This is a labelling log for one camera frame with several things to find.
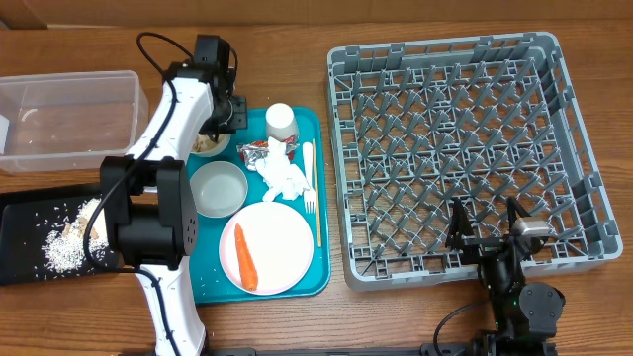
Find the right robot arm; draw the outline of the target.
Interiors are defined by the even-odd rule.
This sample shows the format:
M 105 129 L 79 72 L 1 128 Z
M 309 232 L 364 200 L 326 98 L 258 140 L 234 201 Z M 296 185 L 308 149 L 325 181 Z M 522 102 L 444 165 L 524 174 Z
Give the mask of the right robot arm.
M 453 200 L 453 214 L 445 246 L 457 250 L 466 264 L 476 267 L 488 291 L 496 328 L 481 330 L 456 355 L 555 355 L 549 340 L 557 333 L 565 296 L 540 282 L 528 283 L 521 262 L 544 247 L 550 226 L 531 216 L 518 200 L 506 200 L 509 232 L 501 237 L 476 238 L 462 202 Z

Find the orange carrot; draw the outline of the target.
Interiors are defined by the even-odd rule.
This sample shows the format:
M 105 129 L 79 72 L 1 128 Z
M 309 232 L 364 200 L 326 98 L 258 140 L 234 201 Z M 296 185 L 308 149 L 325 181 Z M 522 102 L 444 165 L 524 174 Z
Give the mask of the orange carrot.
M 258 274 L 247 246 L 243 228 L 239 223 L 235 225 L 234 240 L 242 286 L 247 291 L 255 291 L 258 287 Z

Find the nut shells pile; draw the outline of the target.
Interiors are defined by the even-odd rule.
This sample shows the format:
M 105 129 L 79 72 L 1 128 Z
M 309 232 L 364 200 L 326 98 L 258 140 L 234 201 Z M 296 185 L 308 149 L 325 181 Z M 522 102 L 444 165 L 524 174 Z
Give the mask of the nut shells pile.
M 208 135 L 198 134 L 194 141 L 192 151 L 195 153 L 207 152 L 214 149 L 217 145 L 218 142 L 211 140 Z

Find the white rice pile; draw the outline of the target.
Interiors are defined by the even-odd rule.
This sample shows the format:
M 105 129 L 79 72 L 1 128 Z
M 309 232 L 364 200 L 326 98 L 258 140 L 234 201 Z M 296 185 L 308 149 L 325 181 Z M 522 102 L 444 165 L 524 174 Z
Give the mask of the white rice pile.
M 78 270 L 85 262 L 83 251 L 83 237 L 88 221 L 100 204 L 99 198 L 84 200 L 78 206 L 78 211 L 73 215 L 70 205 L 64 203 L 62 207 L 55 207 L 56 211 L 64 209 L 59 214 L 57 222 L 45 221 L 43 226 L 47 228 L 42 251 L 45 254 L 45 267 L 52 272 L 64 273 Z M 94 260 L 101 261 L 106 256 L 109 246 L 105 215 L 101 211 L 90 229 L 89 250 Z

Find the grey bowl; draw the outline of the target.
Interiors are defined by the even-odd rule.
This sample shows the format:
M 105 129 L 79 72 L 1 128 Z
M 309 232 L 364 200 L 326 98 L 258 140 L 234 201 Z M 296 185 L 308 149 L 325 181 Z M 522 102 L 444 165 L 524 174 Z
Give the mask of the grey bowl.
M 191 177 L 190 184 L 196 209 L 207 218 L 225 218 L 236 213 L 248 193 L 243 171 L 226 161 L 201 166 Z

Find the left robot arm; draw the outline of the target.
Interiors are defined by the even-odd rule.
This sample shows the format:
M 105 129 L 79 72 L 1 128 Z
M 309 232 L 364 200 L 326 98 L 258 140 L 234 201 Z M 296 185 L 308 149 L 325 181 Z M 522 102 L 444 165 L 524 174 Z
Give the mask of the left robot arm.
M 142 285 L 157 355 L 209 352 L 190 277 L 198 213 L 186 163 L 198 134 L 245 128 L 245 100 L 233 95 L 235 76 L 228 64 L 172 63 L 144 133 L 100 168 L 109 245 Z

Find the white bowl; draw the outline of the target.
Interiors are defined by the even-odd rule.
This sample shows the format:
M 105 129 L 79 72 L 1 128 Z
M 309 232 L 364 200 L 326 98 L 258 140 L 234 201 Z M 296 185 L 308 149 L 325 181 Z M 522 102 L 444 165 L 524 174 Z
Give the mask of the white bowl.
M 191 153 L 201 157 L 216 156 L 226 149 L 230 139 L 230 134 L 220 134 L 216 141 L 212 141 L 208 135 L 198 134 Z

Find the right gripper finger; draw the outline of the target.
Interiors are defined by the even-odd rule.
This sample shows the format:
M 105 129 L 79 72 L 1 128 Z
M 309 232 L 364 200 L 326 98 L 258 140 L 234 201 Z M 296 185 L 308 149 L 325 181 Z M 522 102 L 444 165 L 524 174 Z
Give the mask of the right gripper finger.
M 475 233 L 472 229 L 468 213 L 459 198 L 453 198 L 453 211 L 445 246 L 451 250 L 462 249 L 466 243 L 466 237 L 474 237 Z
M 507 221 L 510 232 L 526 232 L 531 215 L 514 197 L 506 199 Z

